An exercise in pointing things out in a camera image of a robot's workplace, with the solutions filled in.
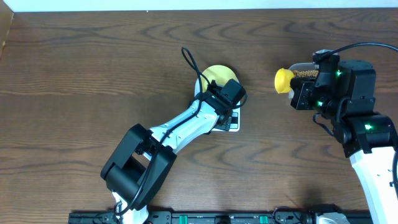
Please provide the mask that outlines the yellow measuring scoop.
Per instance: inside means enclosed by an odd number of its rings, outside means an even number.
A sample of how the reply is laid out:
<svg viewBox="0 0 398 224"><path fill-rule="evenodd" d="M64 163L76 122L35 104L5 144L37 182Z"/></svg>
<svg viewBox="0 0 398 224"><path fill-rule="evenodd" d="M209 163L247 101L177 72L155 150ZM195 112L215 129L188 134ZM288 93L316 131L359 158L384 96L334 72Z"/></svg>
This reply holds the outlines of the yellow measuring scoop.
<svg viewBox="0 0 398 224"><path fill-rule="evenodd" d="M274 78L274 87L278 93L288 93L291 90L290 81L294 73L291 70L281 68L277 71Z"/></svg>

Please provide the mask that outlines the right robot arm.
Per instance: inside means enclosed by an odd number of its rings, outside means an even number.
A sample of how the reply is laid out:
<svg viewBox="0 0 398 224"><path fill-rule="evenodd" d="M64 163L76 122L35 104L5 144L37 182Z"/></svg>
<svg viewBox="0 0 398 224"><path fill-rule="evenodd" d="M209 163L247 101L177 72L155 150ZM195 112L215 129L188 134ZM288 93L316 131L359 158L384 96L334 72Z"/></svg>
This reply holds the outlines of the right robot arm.
<svg viewBox="0 0 398 224"><path fill-rule="evenodd" d="M373 223L397 223L397 130L374 110L376 71L364 60L333 55L296 63L275 76L296 110L314 110L330 121L325 131L342 146L363 188Z"/></svg>

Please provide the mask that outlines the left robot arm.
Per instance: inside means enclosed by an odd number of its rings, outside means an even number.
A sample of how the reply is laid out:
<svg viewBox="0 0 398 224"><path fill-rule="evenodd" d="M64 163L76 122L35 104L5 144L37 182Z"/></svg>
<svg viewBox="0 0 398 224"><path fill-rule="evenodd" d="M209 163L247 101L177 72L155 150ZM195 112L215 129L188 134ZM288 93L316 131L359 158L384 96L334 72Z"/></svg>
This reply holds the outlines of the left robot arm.
<svg viewBox="0 0 398 224"><path fill-rule="evenodd" d="M114 221L144 223L149 216L147 205L161 188L178 151L211 131L239 131L240 112L239 108L233 109L225 124L219 125L220 116L214 107L195 100L183 113L160 126L131 127L100 174L116 200Z"/></svg>

